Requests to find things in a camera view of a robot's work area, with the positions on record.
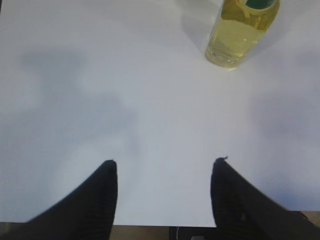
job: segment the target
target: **floor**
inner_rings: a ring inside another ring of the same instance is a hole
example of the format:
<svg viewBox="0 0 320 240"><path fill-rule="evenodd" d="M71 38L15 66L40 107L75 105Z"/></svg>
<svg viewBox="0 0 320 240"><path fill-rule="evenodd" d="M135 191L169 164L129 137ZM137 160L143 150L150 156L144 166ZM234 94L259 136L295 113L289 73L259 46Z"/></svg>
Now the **floor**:
<svg viewBox="0 0 320 240"><path fill-rule="evenodd" d="M309 220L320 227L320 211L304 211ZM19 223L0 223L0 235ZM110 240L169 240L167 226L113 226Z"/></svg>

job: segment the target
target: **glass bottle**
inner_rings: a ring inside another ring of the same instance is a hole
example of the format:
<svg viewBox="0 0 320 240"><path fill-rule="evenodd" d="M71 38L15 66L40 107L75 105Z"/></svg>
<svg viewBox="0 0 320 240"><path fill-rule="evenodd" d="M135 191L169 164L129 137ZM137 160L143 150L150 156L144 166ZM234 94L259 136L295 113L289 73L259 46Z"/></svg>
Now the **glass bottle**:
<svg viewBox="0 0 320 240"><path fill-rule="evenodd" d="M210 36L206 58L234 69L270 27L280 0L224 0Z"/></svg>

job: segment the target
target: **black object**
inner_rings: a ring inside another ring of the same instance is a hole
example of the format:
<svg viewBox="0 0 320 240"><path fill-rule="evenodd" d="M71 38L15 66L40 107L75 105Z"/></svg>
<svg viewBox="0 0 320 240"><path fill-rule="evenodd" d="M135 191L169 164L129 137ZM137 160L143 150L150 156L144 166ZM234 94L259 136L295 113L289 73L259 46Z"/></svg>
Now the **black object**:
<svg viewBox="0 0 320 240"><path fill-rule="evenodd" d="M0 240L108 240L117 197L117 164L105 161L66 198Z"/></svg>
<svg viewBox="0 0 320 240"><path fill-rule="evenodd" d="M318 227L266 197L224 158L213 166L211 201L224 240L320 240Z"/></svg>

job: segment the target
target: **white table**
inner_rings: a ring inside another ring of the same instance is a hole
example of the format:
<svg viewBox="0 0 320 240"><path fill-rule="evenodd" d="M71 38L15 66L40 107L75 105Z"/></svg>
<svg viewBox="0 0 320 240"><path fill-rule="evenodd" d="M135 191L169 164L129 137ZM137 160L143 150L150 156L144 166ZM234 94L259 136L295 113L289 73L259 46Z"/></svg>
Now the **white table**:
<svg viewBox="0 0 320 240"><path fill-rule="evenodd" d="M116 225L214 226L229 163L290 210L320 210L320 1L283 0L239 68L204 49L221 0L5 0L0 221L23 222L104 160Z"/></svg>

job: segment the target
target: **green cap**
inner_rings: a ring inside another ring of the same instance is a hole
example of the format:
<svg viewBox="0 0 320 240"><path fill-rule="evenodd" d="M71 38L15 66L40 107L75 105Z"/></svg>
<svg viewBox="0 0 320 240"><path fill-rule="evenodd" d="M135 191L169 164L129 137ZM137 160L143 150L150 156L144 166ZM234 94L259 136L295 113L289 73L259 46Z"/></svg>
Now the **green cap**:
<svg viewBox="0 0 320 240"><path fill-rule="evenodd" d="M252 9L265 9L274 4L275 0L247 0L246 5Z"/></svg>

